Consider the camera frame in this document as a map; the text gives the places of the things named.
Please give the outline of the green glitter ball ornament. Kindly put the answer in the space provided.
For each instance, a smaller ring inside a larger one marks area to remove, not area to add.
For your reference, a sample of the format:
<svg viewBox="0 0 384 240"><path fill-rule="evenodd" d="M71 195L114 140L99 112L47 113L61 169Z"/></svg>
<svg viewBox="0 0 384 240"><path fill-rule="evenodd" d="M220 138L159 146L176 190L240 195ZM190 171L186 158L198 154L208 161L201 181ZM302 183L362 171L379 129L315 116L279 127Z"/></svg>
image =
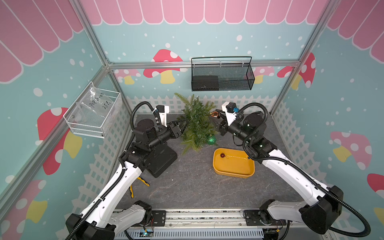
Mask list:
<svg viewBox="0 0 384 240"><path fill-rule="evenodd" d="M214 135L209 135L208 139L207 139L207 144L208 145L215 145L217 142L217 139Z"/></svg>

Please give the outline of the orange shiny ball ornament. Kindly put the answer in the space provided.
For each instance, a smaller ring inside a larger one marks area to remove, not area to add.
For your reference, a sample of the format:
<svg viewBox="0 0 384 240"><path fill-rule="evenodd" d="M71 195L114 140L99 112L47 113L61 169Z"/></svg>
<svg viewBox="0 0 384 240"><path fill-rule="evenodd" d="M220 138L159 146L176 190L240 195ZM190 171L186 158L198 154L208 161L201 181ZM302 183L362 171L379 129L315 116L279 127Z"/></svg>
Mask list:
<svg viewBox="0 0 384 240"><path fill-rule="evenodd" d="M210 116L211 116L212 118L219 119L219 118L220 118L220 113L217 112L217 111L213 111L213 112L210 113Z"/></svg>

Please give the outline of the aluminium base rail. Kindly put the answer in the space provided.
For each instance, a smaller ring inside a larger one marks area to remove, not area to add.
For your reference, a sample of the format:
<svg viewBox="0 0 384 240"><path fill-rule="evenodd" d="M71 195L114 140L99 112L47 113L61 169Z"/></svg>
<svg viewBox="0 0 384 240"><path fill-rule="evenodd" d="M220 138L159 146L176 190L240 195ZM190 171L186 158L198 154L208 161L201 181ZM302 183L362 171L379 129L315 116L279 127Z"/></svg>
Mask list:
<svg viewBox="0 0 384 240"><path fill-rule="evenodd" d="M109 219L116 240L332 240L302 223L278 220L263 225L254 210L164 209L153 211L153 219L139 224L144 211L132 207L116 210Z"/></svg>

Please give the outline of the black box in mesh basket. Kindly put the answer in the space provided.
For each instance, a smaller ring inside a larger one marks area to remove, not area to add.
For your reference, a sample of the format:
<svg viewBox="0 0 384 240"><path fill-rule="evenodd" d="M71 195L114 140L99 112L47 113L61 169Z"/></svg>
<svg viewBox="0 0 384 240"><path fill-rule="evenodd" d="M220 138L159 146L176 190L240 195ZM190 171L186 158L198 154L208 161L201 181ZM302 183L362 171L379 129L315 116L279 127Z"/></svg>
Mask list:
<svg viewBox="0 0 384 240"><path fill-rule="evenodd" d="M194 76L192 77L192 91L218 91L218 76Z"/></svg>

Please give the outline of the yellow handled pliers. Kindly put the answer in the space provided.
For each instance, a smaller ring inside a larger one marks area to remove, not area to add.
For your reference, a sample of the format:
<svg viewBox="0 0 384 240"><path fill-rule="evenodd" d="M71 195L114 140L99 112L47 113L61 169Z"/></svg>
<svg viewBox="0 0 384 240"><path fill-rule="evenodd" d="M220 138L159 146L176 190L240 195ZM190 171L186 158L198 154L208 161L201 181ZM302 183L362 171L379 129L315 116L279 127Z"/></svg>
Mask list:
<svg viewBox="0 0 384 240"><path fill-rule="evenodd" d="M134 184L130 185L129 187L129 193L130 193L131 199L135 197L134 187L137 187L137 186L140 186L140 187L146 186L147 188L149 188L151 185L145 179L141 177L137 177L136 180L134 181Z"/></svg>

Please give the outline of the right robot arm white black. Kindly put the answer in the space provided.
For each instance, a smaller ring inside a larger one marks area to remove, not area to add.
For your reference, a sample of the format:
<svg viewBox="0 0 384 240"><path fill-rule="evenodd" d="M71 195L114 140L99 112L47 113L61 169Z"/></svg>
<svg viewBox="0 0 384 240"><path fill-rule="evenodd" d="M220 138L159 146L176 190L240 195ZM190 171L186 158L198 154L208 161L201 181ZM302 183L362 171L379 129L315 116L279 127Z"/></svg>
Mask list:
<svg viewBox="0 0 384 240"><path fill-rule="evenodd" d="M287 223L305 224L317 234L327 231L354 238L371 233L369 222L354 208L344 202L344 193L337 186L328 187L289 160L279 148L264 137L269 112L260 103L250 103L239 109L233 102L225 102L220 109L210 113L210 120L222 136L230 133L241 140L249 159L272 170L288 183L301 197L302 202L268 200L260 207L264 223L285 220ZM347 209L363 224L361 232L347 232L332 225Z"/></svg>

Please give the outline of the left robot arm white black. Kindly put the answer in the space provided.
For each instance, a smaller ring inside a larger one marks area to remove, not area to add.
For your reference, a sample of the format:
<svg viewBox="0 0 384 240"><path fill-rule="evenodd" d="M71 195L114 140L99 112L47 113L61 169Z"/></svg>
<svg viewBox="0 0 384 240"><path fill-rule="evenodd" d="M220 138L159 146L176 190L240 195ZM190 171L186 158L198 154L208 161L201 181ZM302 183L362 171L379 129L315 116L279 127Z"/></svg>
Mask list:
<svg viewBox="0 0 384 240"><path fill-rule="evenodd" d="M143 201L116 215L114 211L145 170L157 178L178 158L167 141L181 137L189 120L167 122L167 114L167 106L153 107L149 102L141 102L133 109L133 134L118 158L120 165L92 203L80 214L69 216L68 240L112 240L132 226L138 225L144 231L153 227L152 206Z"/></svg>

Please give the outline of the clear plastic bag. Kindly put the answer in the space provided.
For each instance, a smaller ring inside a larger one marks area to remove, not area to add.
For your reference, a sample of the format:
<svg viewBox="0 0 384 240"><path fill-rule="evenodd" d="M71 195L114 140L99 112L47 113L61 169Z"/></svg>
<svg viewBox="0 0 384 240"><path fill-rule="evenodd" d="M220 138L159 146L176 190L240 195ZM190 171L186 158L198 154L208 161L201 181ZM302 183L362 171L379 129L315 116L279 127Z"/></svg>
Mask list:
<svg viewBox="0 0 384 240"><path fill-rule="evenodd" d="M90 127L110 127L114 121L114 107L119 94L105 89L88 87L83 96L75 103L73 120L77 124Z"/></svg>

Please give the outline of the small green christmas tree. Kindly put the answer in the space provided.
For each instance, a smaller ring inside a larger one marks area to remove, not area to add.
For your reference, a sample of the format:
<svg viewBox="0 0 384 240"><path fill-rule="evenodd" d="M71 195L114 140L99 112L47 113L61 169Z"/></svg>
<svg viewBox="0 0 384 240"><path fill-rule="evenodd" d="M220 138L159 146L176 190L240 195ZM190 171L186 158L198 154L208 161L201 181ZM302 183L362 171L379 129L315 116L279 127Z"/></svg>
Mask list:
<svg viewBox="0 0 384 240"><path fill-rule="evenodd" d="M183 114L178 117L178 120L189 120L189 124L182 135L182 144L185 146L183 155L190 150L198 152L208 145L207 139L209 135L216 136L218 133L209 119L215 104L210 101L204 104L196 96L192 96L189 99L179 93L175 93L175 96L185 104Z"/></svg>

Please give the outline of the black flat box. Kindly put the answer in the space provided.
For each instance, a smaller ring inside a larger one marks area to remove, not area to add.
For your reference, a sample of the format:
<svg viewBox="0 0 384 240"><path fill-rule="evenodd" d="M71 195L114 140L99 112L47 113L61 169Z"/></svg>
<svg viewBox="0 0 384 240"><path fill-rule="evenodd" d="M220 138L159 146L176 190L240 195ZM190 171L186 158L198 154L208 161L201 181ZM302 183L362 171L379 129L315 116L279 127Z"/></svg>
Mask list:
<svg viewBox="0 0 384 240"><path fill-rule="evenodd" d="M167 143L156 146L144 161L145 170L158 178L176 159L177 153Z"/></svg>

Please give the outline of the yellow plastic tray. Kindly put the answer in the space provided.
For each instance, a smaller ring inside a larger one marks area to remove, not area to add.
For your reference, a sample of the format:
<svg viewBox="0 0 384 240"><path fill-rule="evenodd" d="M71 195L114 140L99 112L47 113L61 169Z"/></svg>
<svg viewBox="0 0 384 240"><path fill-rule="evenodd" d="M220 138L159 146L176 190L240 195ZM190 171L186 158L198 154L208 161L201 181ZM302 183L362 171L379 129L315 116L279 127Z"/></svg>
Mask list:
<svg viewBox="0 0 384 240"><path fill-rule="evenodd" d="M247 179L255 174L255 162L240 150L218 148L213 155L213 168L218 175Z"/></svg>

